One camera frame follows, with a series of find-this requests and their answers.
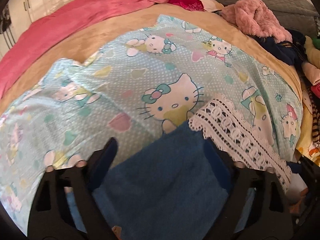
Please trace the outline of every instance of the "pink fluffy cloth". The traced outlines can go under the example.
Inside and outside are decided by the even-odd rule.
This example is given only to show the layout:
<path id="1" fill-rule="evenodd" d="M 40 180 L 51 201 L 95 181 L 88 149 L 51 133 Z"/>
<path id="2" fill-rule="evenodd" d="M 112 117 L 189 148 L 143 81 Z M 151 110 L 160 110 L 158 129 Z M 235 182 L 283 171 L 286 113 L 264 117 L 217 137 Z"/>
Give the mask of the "pink fluffy cloth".
<path id="1" fill-rule="evenodd" d="M 237 25 L 244 34 L 258 37 L 274 37 L 275 42 L 292 42 L 291 34 L 283 28 L 262 0 L 239 0 L 222 9 L 222 17 Z"/>

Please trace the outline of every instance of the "whisker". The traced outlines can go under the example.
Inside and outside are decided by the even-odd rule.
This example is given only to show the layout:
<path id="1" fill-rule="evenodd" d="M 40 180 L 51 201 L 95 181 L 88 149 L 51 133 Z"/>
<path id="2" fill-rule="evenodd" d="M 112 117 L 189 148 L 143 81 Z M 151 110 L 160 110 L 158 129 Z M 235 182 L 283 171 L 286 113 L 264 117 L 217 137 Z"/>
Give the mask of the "whisker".
<path id="1" fill-rule="evenodd" d="M 153 114 L 153 115 L 150 115 L 149 117 L 145 118 L 144 120 L 146 120 L 146 119 L 148 119 L 148 118 L 150 118 L 150 117 L 153 117 L 153 116 L 154 116 L 154 114 Z"/>
<path id="2" fill-rule="evenodd" d="M 199 87 L 199 88 L 197 88 L 195 91 L 193 91 L 193 93 L 196 92 L 196 91 L 198 91 L 198 90 L 201 89 L 201 88 L 204 88 L 204 87 Z"/>

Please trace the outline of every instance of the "blue denim garment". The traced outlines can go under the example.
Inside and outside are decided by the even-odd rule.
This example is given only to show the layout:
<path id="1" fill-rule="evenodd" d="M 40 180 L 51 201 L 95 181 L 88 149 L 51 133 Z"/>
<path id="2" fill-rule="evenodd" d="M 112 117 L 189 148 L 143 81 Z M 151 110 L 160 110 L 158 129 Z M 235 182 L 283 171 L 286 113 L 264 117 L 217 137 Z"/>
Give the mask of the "blue denim garment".
<path id="1" fill-rule="evenodd" d="M 205 236 L 228 192 L 205 157 L 204 144 L 202 132 L 185 122 L 108 172 L 93 196 L 108 224 L 122 227 L 123 240 Z M 252 190 L 236 232 L 244 228 L 253 198 Z M 72 195 L 68 201 L 77 228 L 85 231 Z"/>

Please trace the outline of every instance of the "tan bed sheet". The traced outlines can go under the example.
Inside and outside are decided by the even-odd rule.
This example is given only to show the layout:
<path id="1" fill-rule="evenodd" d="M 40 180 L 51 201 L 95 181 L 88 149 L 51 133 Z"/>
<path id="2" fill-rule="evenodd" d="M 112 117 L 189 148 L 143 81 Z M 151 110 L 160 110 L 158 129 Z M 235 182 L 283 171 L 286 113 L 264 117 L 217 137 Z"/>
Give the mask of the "tan bed sheet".
<path id="1" fill-rule="evenodd" d="M 291 86 L 301 102 L 300 80 L 294 67 L 288 66 L 276 59 L 266 52 L 256 41 L 241 33 L 222 17 L 209 12 L 190 12 L 171 4 L 158 4 L 144 10 L 107 19 L 73 34 L 54 46 L 33 63 L 4 95 L 0 101 L 0 114 L 8 108 L 12 101 L 37 84 L 57 59 L 66 57 L 84 62 L 99 47 L 115 39 L 117 36 L 143 27 L 153 26 L 160 14 L 191 22 L 242 49 L 260 63 L 279 73 Z"/>

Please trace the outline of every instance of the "green object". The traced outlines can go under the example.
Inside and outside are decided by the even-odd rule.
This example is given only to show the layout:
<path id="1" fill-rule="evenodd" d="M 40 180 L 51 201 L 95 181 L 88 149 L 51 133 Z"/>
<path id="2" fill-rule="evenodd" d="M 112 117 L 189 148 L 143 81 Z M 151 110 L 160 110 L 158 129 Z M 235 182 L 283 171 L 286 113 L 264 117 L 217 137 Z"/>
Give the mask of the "green object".
<path id="1" fill-rule="evenodd" d="M 313 45 L 317 48 L 320 49 L 320 39 L 313 38 L 312 39 Z"/>

